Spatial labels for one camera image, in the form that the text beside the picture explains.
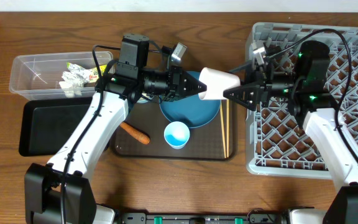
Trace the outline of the light blue small cup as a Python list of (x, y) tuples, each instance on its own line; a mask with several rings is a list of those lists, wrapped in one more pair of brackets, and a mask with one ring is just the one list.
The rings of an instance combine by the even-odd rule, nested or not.
[(167, 144), (174, 149), (182, 149), (190, 139), (190, 130), (185, 123), (174, 121), (163, 132)]

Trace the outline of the yellow snack wrapper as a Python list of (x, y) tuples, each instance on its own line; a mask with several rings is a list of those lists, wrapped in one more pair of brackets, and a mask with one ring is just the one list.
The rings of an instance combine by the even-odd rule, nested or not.
[(87, 69), (83, 68), (80, 65), (67, 62), (67, 69), (69, 70), (69, 72), (74, 75), (76, 79), (84, 81), (85, 83), (96, 82), (99, 78), (98, 70), (100, 70), (100, 72), (103, 72), (105, 68), (106, 65), (101, 65), (99, 68), (94, 67)]

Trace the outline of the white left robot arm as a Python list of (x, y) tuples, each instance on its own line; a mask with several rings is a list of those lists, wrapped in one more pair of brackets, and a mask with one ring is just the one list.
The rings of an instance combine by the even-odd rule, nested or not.
[(144, 95), (173, 102), (206, 91), (181, 68), (179, 43), (158, 47), (162, 64), (147, 66), (152, 41), (125, 34), (119, 56), (98, 69), (91, 104), (63, 147), (45, 164), (31, 164), (24, 176), (27, 223), (112, 223), (116, 211), (95, 201), (91, 179), (108, 142)]

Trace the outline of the white tissue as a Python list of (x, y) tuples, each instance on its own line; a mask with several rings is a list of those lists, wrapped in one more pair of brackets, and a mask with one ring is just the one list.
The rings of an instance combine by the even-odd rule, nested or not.
[(60, 81), (59, 85), (67, 98), (82, 96), (81, 89), (85, 85), (85, 80), (82, 76), (71, 72), (63, 72), (62, 78), (63, 81)]

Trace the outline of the pink paper cup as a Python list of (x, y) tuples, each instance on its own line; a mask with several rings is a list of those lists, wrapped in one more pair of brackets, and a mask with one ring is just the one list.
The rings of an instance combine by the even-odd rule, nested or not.
[(225, 100), (225, 90), (241, 85), (237, 75), (207, 67), (200, 72), (199, 81), (207, 87), (206, 91), (198, 94), (200, 100)]

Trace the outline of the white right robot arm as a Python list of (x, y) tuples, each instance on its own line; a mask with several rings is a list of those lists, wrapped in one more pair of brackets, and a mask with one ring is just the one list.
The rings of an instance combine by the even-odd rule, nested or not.
[(342, 100), (325, 90), (329, 47), (306, 35), (282, 50), (253, 48), (256, 59), (239, 67), (246, 79), (223, 97), (254, 111), (271, 97), (287, 99), (289, 113), (311, 138), (337, 194), (328, 210), (289, 208), (276, 223), (358, 223), (358, 144), (340, 111)]

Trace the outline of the dark blue plate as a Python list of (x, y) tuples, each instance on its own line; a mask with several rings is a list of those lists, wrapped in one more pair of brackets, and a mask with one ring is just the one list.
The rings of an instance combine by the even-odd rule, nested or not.
[(200, 100), (198, 95), (160, 104), (164, 117), (170, 122), (179, 121), (189, 128), (202, 127), (211, 122), (219, 112), (219, 100)]

